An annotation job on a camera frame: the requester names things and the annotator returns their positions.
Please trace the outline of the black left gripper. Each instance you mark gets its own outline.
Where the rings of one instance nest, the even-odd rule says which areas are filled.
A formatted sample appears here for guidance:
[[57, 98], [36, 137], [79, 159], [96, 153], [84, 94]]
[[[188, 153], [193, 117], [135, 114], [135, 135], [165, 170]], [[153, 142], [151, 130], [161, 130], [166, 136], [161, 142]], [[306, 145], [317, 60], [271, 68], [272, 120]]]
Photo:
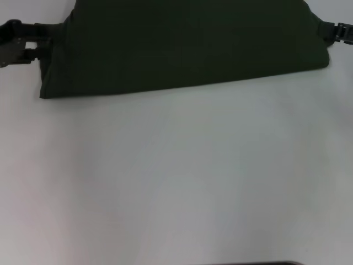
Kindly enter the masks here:
[[[47, 59], [52, 55], [52, 41], [59, 41], [62, 37], [63, 23], [25, 24], [20, 20], [9, 20], [0, 25], [0, 68]], [[30, 41], [37, 42], [35, 49], [26, 48]]]

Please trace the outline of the dark green FREE t-shirt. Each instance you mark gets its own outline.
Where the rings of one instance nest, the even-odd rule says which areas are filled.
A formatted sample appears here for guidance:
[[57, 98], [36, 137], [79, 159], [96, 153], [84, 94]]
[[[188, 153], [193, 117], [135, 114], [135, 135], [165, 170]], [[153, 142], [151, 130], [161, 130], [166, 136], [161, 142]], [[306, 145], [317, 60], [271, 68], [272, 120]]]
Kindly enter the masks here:
[[325, 68], [304, 0], [76, 0], [52, 27], [40, 97], [100, 96]]

